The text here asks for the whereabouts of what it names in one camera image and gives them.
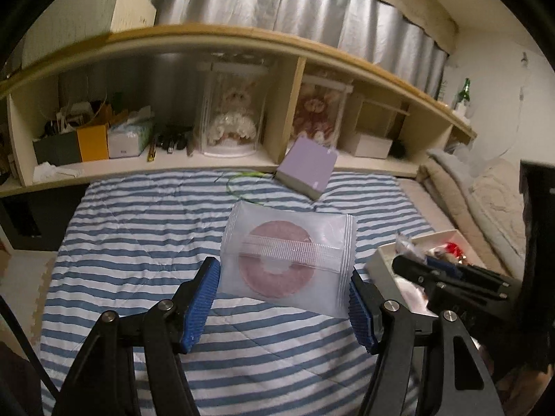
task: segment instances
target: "white cloth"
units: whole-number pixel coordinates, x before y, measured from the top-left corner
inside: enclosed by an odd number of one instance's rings
[[[395,277],[395,283],[412,313],[437,317],[436,314],[426,308],[426,305],[428,305],[428,298],[426,294],[424,294],[424,289],[422,287],[416,286],[409,280],[399,276]]]
[[[48,161],[35,166],[33,171],[33,183],[41,183],[52,179],[60,180],[62,178],[77,178],[83,173],[82,169],[70,169],[66,167],[56,167]]]

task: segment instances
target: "cardboard box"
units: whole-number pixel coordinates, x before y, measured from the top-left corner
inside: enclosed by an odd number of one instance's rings
[[[83,162],[108,159],[108,141],[106,140],[108,127],[109,124],[106,122],[77,128],[79,151]]]
[[[299,137],[276,171],[276,179],[294,191],[318,200],[326,190],[338,153],[307,137]]]
[[[48,161],[54,166],[64,166],[81,162],[79,141],[75,131],[33,141],[33,148],[37,156],[37,164]]]
[[[25,35],[22,66],[101,34],[154,26],[150,0],[55,0]]]
[[[484,266],[482,260],[480,260],[474,249],[470,246],[464,236],[462,236],[459,230],[454,229],[440,231],[438,233],[424,234],[423,236],[414,236],[411,240],[415,245],[419,245],[425,250],[437,247],[438,245],[445,244],[449,241],[454,242],[461,247],[470,263],[476,264],[477,266]],[[399,291],[399,288],[393,279],[392,264],[393,259],[396,256],[395,242],[382,245],[377,248],[374,254],[370,257],[370,261],[366,263],[366,271],[385,300],[395,300],[409,308],[409,305],[407,305],[407,302],[404,300],[401,295],[401,291]],[[421,379],[421,371],[424,364],[423,347],[415,347],[412,355],[412,364],[418,379]]]

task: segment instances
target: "white box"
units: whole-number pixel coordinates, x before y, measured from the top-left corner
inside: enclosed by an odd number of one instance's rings
[[[353,156],[385,159],[393,141],[386,137],[373,136],[356,131],[346,140],[344,148]]]
[[[108,157],[127,158],[140,156],[152,138],[154,121],[117,126],[108,130]]]
[[[424,234],[423,236],[414,236],[411,238],[411,241],[424,250],[429,250],[446,242],[454,242],[464,252],[470,264],[484,267],[484,263],[480,260],[478,254],[476,254],[459,230],[452,229]],[[370,261],[366,263],[366,271],[385,299],[398,300],[406,305],[395,284],[395,280],[393,280],[395,274],[393,273],[392,264],[396,256],[395,242],[382,245],[377,248],[370,257]]]
[[[55,0],[27,31],[22,67],[101,34],[154,25],[150,0]]]

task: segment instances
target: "orange box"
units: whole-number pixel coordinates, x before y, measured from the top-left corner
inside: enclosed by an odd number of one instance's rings
[[[106,137],[108,126],[107,123],[101,123],[87,124],[77,128],[77,140],[79,141],[79,151],[83,162],[108,159],[108,140]]]
[[[125,121],[128,115],[127,109],[115,115],[110,105],[102,104],[94,119],[77,128],[81,161],[108,159],[108,128]]]

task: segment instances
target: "striped blanket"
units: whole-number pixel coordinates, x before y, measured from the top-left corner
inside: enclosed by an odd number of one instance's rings
[[[46,300],[41,360],[60,387],[99,315],[135,314],[173,296],[221,236],[237,198],[228,171],[172,171],[92,183],[60,247]],[[393,177],[335,172],[319,201],[257,177],[234,179],[236,194],[294,211],[357,218],[356,268],[397,231],[431,232]],[[155,414],[142,349],[135,375],[143,415]],[[218,294],[204,334],[182,366],[201,414],[352,414],[375,358],[349,321]],[[416,401],[410,385],[407,408]],[[43,388],[45,414],[54,400]]]

